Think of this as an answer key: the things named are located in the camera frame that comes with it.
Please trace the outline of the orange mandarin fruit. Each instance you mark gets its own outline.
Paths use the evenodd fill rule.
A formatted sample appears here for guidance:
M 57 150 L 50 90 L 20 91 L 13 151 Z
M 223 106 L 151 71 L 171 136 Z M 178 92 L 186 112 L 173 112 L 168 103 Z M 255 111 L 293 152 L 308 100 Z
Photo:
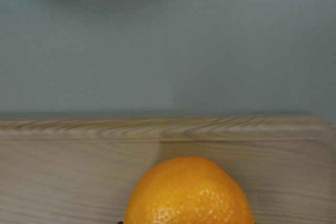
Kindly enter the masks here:
M 128 201 L 124 223 L 255 223 L 248 200 L 222 168 L 178 157 L 148 170 Z

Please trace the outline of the brown wooden tray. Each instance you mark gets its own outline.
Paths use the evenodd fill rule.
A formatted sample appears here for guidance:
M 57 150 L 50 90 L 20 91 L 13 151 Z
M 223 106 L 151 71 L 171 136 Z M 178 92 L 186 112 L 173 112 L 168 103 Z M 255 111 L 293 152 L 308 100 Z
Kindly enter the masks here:
M 1 223 L 117 223 L 178 156 L 220 165 L 257 223 L 335 223 L 335 127 L 312 115 L 1 120 Z

